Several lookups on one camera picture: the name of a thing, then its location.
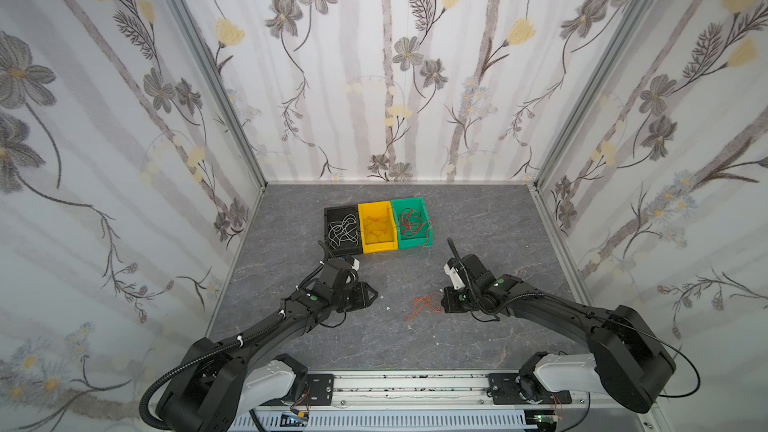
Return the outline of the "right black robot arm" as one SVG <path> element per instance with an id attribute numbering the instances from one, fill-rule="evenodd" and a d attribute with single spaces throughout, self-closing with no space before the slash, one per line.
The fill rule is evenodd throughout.
<path id="1" fill-rule="evenodd" d="M 521 398 L 540 403 L 559 392 L 597 393 L 644 414 L 660 398 L 676 371 L 672 345 L 658 338 L 633 308 L 613 310 L 576 303 L 508 274 L 495 276 L 474 254 L 455 253 L 444 267 L 451 280 L 441 306 L 477 321 L 504 317 L 527 320 L 586 348 L 586 353 L 538 352 L 517 372 Z"/>

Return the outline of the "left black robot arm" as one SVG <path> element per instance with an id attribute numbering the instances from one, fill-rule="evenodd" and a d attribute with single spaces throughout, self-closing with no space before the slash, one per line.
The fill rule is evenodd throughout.
<path id="1" fill-rule="evenodd" d="M 192 344 L 181 363 L 161 375 L 139 401 L 139 416 L 161 431 L 225 431 L 240 414 L 246 378 L 294 338 L 322 326 L 332 313 L 372 305 L 378 293 L 359 279 L 359 260 L 328 249 L 320 264 L 278 310 L 250 328 L 214 342 Z"/>

